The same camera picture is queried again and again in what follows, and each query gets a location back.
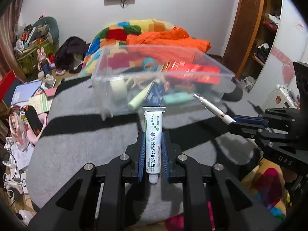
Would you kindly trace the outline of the white suitcase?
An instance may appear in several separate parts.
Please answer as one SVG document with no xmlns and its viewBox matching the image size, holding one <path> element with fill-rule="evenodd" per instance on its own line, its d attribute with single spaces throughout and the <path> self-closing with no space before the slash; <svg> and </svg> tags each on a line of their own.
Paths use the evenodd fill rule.
<svg viewBox="0 0 308 231">
<path fill-rule="evenodd" d="M 297 106 L 293 92 L 285 85 L 277 84 L 260 108 L 264 112 L 266 109 L 296 109 Z"/>
</svg>

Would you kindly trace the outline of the black orange slipper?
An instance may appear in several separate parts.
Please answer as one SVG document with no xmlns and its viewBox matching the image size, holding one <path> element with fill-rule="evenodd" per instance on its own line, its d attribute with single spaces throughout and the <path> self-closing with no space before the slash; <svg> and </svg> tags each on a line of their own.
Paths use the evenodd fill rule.
<svg viewBox="0 0 308 231">
<path fill-rule="evenodd" d="M 35 108 L 27 105 L 24 108 L 25 116 L 35 136 L 38 136 L 43 128 L 43 123 L 40 121 Z"/>
</svg>

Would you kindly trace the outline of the wooden door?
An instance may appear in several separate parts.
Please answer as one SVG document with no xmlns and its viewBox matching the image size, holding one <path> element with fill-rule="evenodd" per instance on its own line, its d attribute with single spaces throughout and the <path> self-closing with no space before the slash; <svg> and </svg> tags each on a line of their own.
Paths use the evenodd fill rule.
<svg viewBox="0 0 308 231">
<path fill-rule="evenodd" d="M 236 78 L 242 74 L 260 25 L 265 0 L 239 0 L 223 62 Z"/>
</svg>

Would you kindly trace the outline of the green grey neck pillow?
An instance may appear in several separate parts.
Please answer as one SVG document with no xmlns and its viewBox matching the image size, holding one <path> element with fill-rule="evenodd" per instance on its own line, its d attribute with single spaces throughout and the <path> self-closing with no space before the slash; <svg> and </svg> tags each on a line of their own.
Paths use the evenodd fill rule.
<svg viewBox="0 0 308 231">
<path fill-rule="evenodd" d="M 42 17 L 33 26 L 42 30 L 42 35 L 47 38 L 50 44 L 54 45 L 59 41 L 59 28 L 55 18 L 50 16 Z"/>
</svg>

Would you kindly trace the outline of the green basket of clutter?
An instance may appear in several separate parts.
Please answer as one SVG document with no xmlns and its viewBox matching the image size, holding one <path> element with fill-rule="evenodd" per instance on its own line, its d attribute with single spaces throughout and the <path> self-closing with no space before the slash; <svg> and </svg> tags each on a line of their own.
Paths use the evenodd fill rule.
<svg viewBox="0 0 308 231">
<path fill-rule="evenodd" d="M 38 67 L 37 49 L 44 47 L 46 54 L 53 53 L 54 45 L 50 44 L 42 30 L 33 27 L 25 38 L 18 39 L 14 47 L 14 55 L 24 74 L 30 74 Z"/>
</svg>

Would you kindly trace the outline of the orange puffer jacket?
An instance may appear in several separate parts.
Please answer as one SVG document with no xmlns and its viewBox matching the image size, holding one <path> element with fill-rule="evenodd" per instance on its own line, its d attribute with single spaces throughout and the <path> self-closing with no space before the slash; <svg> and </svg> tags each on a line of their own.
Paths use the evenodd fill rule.
<svg viewBox="0 0 308 231">
<path fill-rule="evenodd" d="M 211 49 L 208 40 L 194 39 L 181 27 L 160 32 L 144 32 L 128 35 L 127 48 L 135 50 L 144 57 L 161 61 L 193 62 L 195 55 L 204 54 Z"/>
</svg>

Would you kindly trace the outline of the dark clothes pile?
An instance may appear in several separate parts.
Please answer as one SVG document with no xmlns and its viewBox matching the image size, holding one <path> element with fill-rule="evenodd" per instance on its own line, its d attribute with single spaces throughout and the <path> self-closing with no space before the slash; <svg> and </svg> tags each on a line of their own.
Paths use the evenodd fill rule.
<svg viewBox="0 0 308 231">
<path fill-rule="evenodd" d="M 89 45 L 79 37 L 69 37 L 55 54 L 54 64 L 56 69 L 68 71 L 71 74 L 79 73 Z"/>
</svg>

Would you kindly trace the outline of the blue card packet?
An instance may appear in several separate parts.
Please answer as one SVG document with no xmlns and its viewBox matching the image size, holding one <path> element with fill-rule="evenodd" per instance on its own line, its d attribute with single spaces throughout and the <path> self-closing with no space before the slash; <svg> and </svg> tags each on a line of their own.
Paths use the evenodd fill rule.
<svg viewBox="0 0 308 231">
<path fill-rule="evenodd" d="M 165 92 L 164 83 L 154 82 L 148 91 L 144 101 L 145 105 L 150 107 L 160 106 Z"/>
</svg>

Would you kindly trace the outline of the red gold packet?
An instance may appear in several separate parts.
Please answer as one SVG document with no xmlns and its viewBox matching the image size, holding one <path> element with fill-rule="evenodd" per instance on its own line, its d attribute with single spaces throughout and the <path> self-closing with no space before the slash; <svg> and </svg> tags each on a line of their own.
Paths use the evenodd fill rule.
<svg viewBox="0 0 308 231">
<path fill-rule="evenodd" d="M 218 85 L 220 83 L 220 68 L 217 66 L 199 65 L 183 61 L 169 61 L 162 67 L 162 72 L 177 80 L 188 83 Z"/>
</svg>

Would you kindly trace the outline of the white tape roll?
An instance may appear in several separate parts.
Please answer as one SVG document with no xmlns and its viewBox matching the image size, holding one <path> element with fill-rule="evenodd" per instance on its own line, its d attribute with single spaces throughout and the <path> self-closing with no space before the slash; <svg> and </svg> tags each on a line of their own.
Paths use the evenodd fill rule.
<svg viewBox="0 0 308 231">
<path fill-rule="evenodd" d="M 111 80 L 110 88 L 114 101 L 120 101 L 127 98 L 127 85 L 123 79 Z"/>
</svg>

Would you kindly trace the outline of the white silver pen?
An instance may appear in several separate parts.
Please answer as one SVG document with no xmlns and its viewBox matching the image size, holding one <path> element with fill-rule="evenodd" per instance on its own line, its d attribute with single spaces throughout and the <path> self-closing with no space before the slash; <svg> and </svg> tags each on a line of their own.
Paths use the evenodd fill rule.
<svg viewBox="0 0 308 231">
<path fill-rule="evenodd" d="M 205 107 L 210 112 L 212 112 L 216 117 L 221 119 L 226 125 L 230 125 L 231 123 L 235 122 L 235 120 L 231 116 L 229 116 L 228 114 L 226 114 L 225 112 L 220 110 L 213 103 L 209 102 L 208 100 L 206 100 L 202 96 L 198 96 L 197 94 L 193 94 L 193 96 L 194 96 L 194 98 L 196 98 L 200 102 L 200 104 L 203 107 Z"/>
</svg>

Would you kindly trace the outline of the white ointment tube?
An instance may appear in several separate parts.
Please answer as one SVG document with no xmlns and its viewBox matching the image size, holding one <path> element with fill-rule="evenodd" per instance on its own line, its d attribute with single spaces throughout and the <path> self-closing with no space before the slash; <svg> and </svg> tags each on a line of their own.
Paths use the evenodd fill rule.
<svg viewBox="0 0 308 231">
<path fill-rule="evenodd" d="M 157 184 L 161 172 L 162 118 L 165 107 L 143 107 L 145 118 L 146 173 Z"/>
</svg>

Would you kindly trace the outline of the colourful patchwork quilt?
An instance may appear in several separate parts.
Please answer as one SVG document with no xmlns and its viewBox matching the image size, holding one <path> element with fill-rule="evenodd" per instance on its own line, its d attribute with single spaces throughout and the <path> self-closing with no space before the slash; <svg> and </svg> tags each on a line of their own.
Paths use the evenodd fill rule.
<svg viewBox="0 0 308 231">
<path fill-rule="evenodd" d="M 78 76 L 92 74 L 100 58 L 101 51 L 105 46 L 125 45 L 128 35 L 140 35 L 145 32 L 161 32 L 173 28 L 174 25 L 172 23 L 157 19 L 129 20 L 109 25 L 101 30 L 90 43 Z"/>
</svg>

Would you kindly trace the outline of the light blue bottle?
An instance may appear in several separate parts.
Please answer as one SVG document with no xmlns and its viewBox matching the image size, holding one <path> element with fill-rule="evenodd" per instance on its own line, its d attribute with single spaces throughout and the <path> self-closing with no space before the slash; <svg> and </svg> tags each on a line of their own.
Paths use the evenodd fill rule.
<svg viewBox="0 0 308 231">
<path fill-rule="evenodd" d="M 182 104 L 194 100 L 194 96 L 186 92 L 178 92 L 164 95 L 162 100 L 165 105 Z"/>
</svg>

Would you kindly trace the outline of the striped brown curtain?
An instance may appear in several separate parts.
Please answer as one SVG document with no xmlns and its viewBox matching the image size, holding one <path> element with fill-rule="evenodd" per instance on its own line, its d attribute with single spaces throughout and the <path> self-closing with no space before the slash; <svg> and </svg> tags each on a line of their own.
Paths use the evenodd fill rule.
<svg viewBox="0 0 308 231">
<path fill-rule="evenodd" d="M 11 70 L 22 82 L 26 81 L 23 70 L 19 67 L 13 50 L 15 25 L 19 21 L 23 0 L 13 0 L 1 16 L 1 79 Z"/>
</svg>

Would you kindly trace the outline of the wooden shelf unit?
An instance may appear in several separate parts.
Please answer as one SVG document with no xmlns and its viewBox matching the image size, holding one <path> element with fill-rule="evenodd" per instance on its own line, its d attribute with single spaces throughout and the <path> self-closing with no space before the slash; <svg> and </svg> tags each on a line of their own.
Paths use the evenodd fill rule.
<svg viewBox="0 0 308 231">
<path fill-rule="evenodd" d="M 274 45 L 282 0 L 247 0 L 248 15 L 253 15 L 252 30 L 244 59 L 237 72 L 246 91 L 251 91 Z"/>
</svg>

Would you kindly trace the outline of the rabbit plush doll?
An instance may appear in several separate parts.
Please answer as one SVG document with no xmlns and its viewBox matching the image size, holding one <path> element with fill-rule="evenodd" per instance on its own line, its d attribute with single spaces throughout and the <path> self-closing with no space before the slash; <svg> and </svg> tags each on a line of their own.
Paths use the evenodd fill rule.
<svg viewBox="0 0 308 231">
<path fill-rule="evenodd" d="M 44 76 L 51 75 L 50 60 L 48 59 L 44 47 L 37 49 L 38 69 L 44 73 Z"/>
</svg>

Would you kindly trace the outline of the blue notebook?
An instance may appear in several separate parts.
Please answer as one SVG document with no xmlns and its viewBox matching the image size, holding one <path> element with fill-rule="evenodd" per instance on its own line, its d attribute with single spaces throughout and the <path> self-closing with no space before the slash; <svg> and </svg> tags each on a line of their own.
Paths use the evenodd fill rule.
<svg viewBox="0 0 308 231">
<path fill-rule="evenodd" d="M 24 106 L 28 104 L 28 100 L 34 95 L 35 91 L 41 87 L 41 84 L 41 80 L 34 80 L 18 85 L 14 90 L 11 106 Z"/>
</svg>

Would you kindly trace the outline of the blue tape roll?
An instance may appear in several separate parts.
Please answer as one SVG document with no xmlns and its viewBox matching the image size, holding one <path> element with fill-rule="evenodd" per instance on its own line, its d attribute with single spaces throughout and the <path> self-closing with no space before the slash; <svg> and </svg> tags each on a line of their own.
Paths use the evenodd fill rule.
<svg viewBox="0 0 308 231">
<path fill-rule="evenodd" d="M 145 71 L 153 72 L 157 71 L 158 64 L 153 58 L 148 57 L 141 62 L 141 67 Z"/>
</svg>

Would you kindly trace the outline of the clear plastic storage box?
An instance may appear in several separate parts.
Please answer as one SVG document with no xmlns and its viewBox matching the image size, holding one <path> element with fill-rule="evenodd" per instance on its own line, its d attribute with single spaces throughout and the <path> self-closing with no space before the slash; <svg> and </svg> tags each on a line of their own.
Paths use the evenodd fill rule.
<svg viewBox="0 0 308 231">
<path fill-rule="evenodd" d="M 143 101 L 138 109 L 130 110 L 128 103 L 151 82 L 164 83 L 164 95 L 178 92 L 186 92 L 192 95 L 196 93 L 212 103 L 217 103 L 228 91 L 235 77 L 232 71 L 205 53 L 196 54 L 191 63 L 219 67 L 220 83 L 218 85 L 196 82 L 188 83 L 172 78 L 167 73 L 161 71 L 166 62 L 176 60 L 161 61 L 151 57 L 157 62 L 158 69 L 153 72 L 145 71 L 141 67 L 141 62 L 146 58 L 135 50 L 129 50 L 127 45 L 105 46 L 102 49 L 100 58 L 91 76 L 95 102 L 97 103 L 102 119 L 138 113 L 142 111 L 143 107 L 148 107 L 145 105 L 145 101 Z M 125 81 L 128 95 L 126 99 L 114 101 L 110 81 L 118 79 Z M 187 109 L 196 103 L 194 99 L 187 103 L 165 105 L 162 100 L 160 107 L 166 107 L 170 110 L 176 107 Z"/>
</svg>

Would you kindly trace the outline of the white power strip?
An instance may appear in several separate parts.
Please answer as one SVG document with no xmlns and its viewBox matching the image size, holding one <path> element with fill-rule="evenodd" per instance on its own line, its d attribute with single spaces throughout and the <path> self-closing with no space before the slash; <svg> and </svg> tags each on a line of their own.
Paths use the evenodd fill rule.
<svg viewBox="0 0 308 231">
<path fill-rule="evenodd" d="M 19 178 L 12 178 L 11 174 L 4 174 L 4 186 L 7 190 L 16 189 L 20 194 L 28 194 L 27 188 L 27 174 L 22 171 Z"/>
</svg>

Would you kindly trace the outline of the red box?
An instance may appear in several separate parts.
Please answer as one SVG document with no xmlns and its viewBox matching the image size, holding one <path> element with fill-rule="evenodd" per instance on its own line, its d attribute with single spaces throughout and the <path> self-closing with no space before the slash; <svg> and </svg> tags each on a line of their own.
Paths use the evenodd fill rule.
<svg viewBox="0 0 308 231">
<path fill-rule="evenodd" d="M 0 81 L 0 100 L 2 101 L 10 86 L 17 79 L 13 70 L 8 72 Z"/>
</svg>

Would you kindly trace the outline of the pink book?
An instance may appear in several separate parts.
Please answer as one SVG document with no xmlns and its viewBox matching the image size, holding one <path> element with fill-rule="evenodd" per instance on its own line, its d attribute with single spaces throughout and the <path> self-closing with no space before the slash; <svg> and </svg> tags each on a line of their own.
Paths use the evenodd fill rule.
<svg viewBox="0 0 308 231">
<path fill-rule="evenodd" d="M 44 90 L 44 94 L 49 98 L 49 97 L 54 97 L 56 93 L 57 88 L 51 88 L 51 89 L 46 89 Z"/>
</svg>

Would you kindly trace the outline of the light green tube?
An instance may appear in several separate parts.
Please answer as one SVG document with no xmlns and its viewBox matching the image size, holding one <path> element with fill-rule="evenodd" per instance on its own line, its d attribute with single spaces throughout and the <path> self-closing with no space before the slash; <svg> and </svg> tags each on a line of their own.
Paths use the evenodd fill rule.
<svg viewBox="0 0 308 231">
<path fill-rule="evenodd" d="M 130 110 L 136 110 L 136 109 L 138 109 L 141 106 L 141 104 L 143 103 L 144 99 L 146 98 L 148 92 L 150 91 L 152 85 L 153 85 L 153 82 L 151 82 L 149 85 L 147 85 L 139 94 L 137 94 L 128 103 L 128 108 Z"/>
</svg>

